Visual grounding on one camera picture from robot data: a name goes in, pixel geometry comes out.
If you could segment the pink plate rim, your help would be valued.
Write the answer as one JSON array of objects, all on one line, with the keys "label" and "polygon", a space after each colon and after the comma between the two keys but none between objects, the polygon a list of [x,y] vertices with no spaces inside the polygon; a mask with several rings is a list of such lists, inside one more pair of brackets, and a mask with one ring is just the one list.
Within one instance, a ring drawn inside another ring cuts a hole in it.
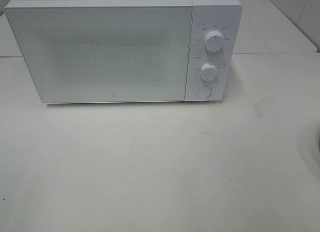
[{"label": "pink plate rim", "polygon": [[314,129],[314,132],[312,135],[312,147],[315,153],[320,152],[320,128],[319,127]]}]

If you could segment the white microwave oven body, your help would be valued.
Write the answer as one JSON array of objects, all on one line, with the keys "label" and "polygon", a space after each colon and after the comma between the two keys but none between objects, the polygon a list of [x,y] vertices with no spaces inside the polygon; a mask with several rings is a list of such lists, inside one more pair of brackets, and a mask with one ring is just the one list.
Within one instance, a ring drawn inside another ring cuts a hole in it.
[{"label": "white microwave oven body", "polygon": [[[190,25],[185,97],[182,101],[221,100],[227,82],[235,39],[243,11],[243,6],[239,0],[11,0],[4,7],[4,13],[6,15],[6,9],[8,8],[116,8],[183,6],[190,6],[192,8],[192,16]],[[205,33],[211,29],[218,29],[222,31],[225,36],[223,48],[217,52],[209,52],[205,48],[203,37]],[[203,81],[200,77],[200,67],[206,63],[214,64],[217,67],[218,75],[213,81]],[[197,90],[202,86],[209,86],[212,89],[210,98],[200,98],[197,96]]]}]

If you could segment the upper white round knob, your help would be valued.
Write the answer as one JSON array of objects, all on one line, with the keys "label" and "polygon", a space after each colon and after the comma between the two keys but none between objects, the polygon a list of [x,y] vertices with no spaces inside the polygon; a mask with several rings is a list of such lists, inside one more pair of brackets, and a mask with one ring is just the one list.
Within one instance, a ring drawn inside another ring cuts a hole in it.
[{"label": "upper white round knob", "polygon": [[209,52],[217,52],[224,46],[224,34],[218,29],[211,29],[204,35],[204,46]]}]

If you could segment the lower white round knob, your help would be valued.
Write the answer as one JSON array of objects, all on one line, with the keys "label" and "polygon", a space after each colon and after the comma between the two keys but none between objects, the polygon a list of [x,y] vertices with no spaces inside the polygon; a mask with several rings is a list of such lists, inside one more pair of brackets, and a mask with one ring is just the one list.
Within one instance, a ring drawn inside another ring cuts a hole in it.
[{"label": "lower white round knob", "polygon": [[203,81],[213,81],[218,76],[218,69],[214,64],[206,63],[200,67],[199,73]]}]

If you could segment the white microwave door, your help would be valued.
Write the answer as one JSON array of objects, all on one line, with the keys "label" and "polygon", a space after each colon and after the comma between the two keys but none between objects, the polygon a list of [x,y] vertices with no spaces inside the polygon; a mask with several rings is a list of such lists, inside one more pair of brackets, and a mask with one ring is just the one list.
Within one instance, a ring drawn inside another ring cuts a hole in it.
[{"label": "white microwave door", "polygon": [[182,101],[193,9],[8,8],[44,103]]}]

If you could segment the white round door button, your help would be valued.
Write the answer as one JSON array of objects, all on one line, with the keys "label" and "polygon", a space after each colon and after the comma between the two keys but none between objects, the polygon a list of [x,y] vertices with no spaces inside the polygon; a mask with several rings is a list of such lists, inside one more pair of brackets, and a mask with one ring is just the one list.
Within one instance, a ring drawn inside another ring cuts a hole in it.
[{"label": "white round door button", "polygon": [[210,98],[212,89],[209,86],[202,86],[197,90],[197,96],[200,98]]}]

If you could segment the white round knob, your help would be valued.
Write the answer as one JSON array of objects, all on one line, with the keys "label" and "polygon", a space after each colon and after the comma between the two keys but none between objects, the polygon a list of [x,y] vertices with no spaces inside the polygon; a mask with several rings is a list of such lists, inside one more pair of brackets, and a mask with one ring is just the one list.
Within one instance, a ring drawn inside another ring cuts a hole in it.
[{"label": "white round knob", "polygon": [[206,63],[200,67],[199,73],[203,81],[213,81],[218,76],[218,69],[214,64]]},{"label": "white round knob", "polygon": [[204,35],[204,46],[209,52],[217,52],[224,46],[224,34],[218,29],[211,29]]}]

